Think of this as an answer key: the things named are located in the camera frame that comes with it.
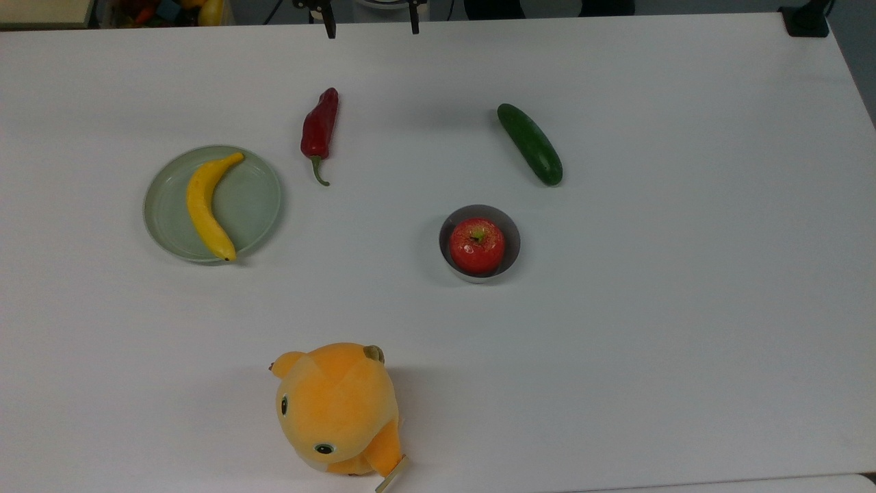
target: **colorful toy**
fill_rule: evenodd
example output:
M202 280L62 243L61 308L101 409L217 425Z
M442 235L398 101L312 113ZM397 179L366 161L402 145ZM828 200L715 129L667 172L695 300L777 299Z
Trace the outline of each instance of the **colorful toy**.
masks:
M304 462L329 473L377 471L391 479L404 456L399 407L379 347L338 343L286 353L270 370L281 379L280 426Z

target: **black cable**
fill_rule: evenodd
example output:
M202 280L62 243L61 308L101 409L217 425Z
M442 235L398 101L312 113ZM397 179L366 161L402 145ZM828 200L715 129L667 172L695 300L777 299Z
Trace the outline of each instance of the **black cable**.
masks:
M267 23L271 22L271 19L273 19L273 15L277 13L277 10L279 9L280 4L282 4L282 3L283 3L283 0L277 0L277 4L274 5L274 10L271 11L271 14L268 15L268 18L265 19L265 22L263 22L262 25L267 25Z

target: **green cucumber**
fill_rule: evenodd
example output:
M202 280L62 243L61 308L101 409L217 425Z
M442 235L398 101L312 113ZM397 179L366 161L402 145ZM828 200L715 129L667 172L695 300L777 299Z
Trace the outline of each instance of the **green cucumber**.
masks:
M560 156L539 126L512 104L500 104L496 113L535 175L546 185L558 184L562 180Z

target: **green plate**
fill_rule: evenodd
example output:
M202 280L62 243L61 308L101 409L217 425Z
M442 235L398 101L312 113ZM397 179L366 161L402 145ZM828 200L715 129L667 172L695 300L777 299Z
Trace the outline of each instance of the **green plate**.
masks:
M243 153L216 185L213 214L243 256L258 247L279 218L281 190L277 175L254 153L234 146L192 149L167 163L152 180L143 207L146 229L162 248L192 262L219 261L194 230L186 207L186 188L194 171L206 161Z

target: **red apple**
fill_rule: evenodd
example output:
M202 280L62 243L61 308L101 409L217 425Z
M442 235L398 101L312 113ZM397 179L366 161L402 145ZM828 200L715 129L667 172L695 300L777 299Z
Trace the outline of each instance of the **red apple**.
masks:
M505 255L505 235L485 218L466 219L450 234L450 258L466 274L486 274Z

